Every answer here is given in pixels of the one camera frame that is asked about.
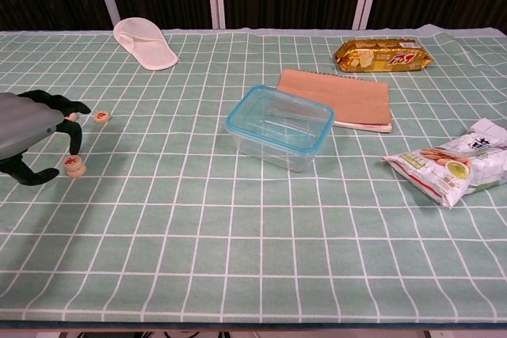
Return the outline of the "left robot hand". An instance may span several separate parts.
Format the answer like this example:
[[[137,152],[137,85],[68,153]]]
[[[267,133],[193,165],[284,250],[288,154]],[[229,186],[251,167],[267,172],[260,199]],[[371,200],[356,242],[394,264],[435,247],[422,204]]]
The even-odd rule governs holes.
[[[55,132],[70,137],[69,152],[77,155],[82,144],[82,129],[72,121],[72,113],[89,114],[90,108],[81,101],[62,95],[51,95],[36,89],[24,93],[1,94],[1,172],[19,184],[45,184],[59,175],[56,168],[33,172],[24,162],[28,148]]]

